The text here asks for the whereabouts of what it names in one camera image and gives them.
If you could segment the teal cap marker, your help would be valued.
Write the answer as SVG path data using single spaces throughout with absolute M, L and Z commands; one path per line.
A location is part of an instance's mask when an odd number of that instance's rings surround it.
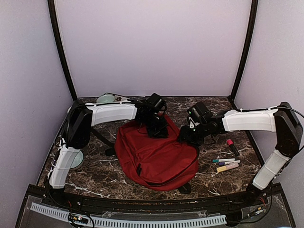
M 228 158 L 228 159 L 214 159 L 212 160 L 212 163 L 219 163 L 219 162 L 231 162 L 235 161 L 235 158 Z

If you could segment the pink black highlighter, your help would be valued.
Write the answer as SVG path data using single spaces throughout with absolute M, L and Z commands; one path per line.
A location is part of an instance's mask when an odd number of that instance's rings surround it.
M 238 157 L 240 154 L 239 154 L 237 148 L 235 147 L 233 141 L 231 139 L 228 139 L 227 144 L 230 147 L 231 151 L 234 153 L 234 155 Z

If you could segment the red student backpack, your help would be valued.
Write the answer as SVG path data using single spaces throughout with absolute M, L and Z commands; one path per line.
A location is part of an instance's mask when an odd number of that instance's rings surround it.
M 179 128 L 168 115 L 164 117 L 168 137 L 151 138 L 145 126 L 130 121 L 119 127 L 114 148 L 105 151 L 117 157 L 129 179 L 155 191 L 181 188 L 198 171 L 199 148 L 179 142 Z

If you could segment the purple cap marker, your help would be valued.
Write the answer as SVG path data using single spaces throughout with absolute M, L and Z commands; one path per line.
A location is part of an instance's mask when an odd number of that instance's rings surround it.
M 226 165 L 234 164 L 234 163 L 240 163 L 240 160 L 219 162 L 218 165 L 219 166 L 226 166 Z

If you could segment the yellow pink pastel highlighter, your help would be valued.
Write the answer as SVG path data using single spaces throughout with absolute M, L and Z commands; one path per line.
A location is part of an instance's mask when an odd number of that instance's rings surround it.
M 228 170 L 231 170 L 231 169 L 235 169 L 237 167 L 239 167 L 238 163 L 231 163 L 231 164 L 228 164 L 228 165 L 225 165 L 225 166 L 218 167 L 217 172 L 224 172 L 224 171 L 228 171 Z

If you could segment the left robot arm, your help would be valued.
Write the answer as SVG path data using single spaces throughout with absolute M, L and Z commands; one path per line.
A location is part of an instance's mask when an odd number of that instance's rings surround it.
M 166 110 L 166 102 L 156 93 L 146 99 L 106 93 L 95 103 L 74 101 L 67 112 L 59 134 L 59 149 L 47 175 L 47 184 L 53 188 L 48 194 L 48 199 L 57 207 L 63 207 L 67 203 L 67 196 L 60 190 L 65 186 L 70 169 L 79 166 L 76 159 L 83 157 L 81 150 L 88 145 L 91 133 L 100 137 L 101 141 L 109 147 L 114 146 L 93 128 L 95 125 L 120 120 L 136 120 L 145 125 L 149 137 L 166 138 L 168 136 L 168 124 L 164 117 Z

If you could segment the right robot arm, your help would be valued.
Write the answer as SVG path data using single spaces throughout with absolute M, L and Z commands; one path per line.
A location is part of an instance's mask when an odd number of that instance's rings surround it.
M 217 114 L 203 102 L 198 102 L 187 113 L 189 123 L 180 129 L 180 142 L 199 146 L 207 136 L 237 131 L 269 132 L 276 136 L 272 153 L 252 179 L 252 188 L 242 196 L 247 206 L 253 206 L 260 200 L 260 190 L 265 189 L 304 149 L 304 128 L 298 118 L 302 113 L 293 109 L 288 102 L 269 108 L 223 110 Z

